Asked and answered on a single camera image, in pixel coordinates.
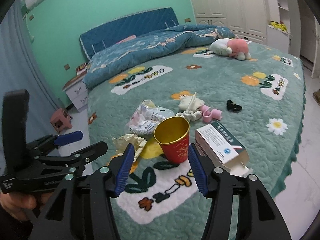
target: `red paper cup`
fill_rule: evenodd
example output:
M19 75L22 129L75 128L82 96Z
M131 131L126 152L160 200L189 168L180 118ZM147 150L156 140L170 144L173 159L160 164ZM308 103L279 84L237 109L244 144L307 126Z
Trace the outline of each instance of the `red paper cup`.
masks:
M153 135L170 162L188 159L189 130L189 122L179 116L163 120L154 130Z

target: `hand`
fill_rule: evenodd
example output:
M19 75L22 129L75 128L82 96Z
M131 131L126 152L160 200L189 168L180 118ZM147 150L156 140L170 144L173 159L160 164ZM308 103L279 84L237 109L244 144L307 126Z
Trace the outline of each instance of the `hand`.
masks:
M41 204L47 203L52 193L43 193L38 199ZM11 192L8 194L0 193L0 204L12 217L20 221L27 221L29 218L23 211L24 208L34 209L37 206L36 197L31 194Z

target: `green wall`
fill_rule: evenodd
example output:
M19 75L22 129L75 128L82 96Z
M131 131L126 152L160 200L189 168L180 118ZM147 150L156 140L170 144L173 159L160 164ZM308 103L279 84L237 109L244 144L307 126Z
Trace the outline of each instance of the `green wall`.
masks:
M30 11L26 20L35 37L32 49L55 95L66 106L71 103L61 89L75 76L75 68L87 61L80 34L123 15L160 7L172 7L180 24L185 18L195 24L190 0L45 0Z

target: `cardboard box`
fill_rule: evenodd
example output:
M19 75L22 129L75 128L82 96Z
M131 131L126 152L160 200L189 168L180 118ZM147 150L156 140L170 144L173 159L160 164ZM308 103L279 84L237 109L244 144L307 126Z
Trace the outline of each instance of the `cardboard box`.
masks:
M196 147L215 166L224 168L232 175L246 177L252 173L245 166L249 161L247 150L219 121L196 130Z

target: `nightstand drawer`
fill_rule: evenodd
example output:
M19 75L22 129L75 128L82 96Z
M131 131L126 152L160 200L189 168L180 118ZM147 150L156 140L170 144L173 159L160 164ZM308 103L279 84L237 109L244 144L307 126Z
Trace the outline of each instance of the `nightstand drawer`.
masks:
M72 87L68 88L66 90L66 94L68 95L70 100L73 100L74 98L76 98L77 96L79 96L80 94L82 94L86 91L87 91L87 89L85 87L85 84L82 82L82 80L80 80L78 83L76 83Z
M80 94L78 97L72 100L72 103L75 105L76 109L80 109L88 103L88 92Z

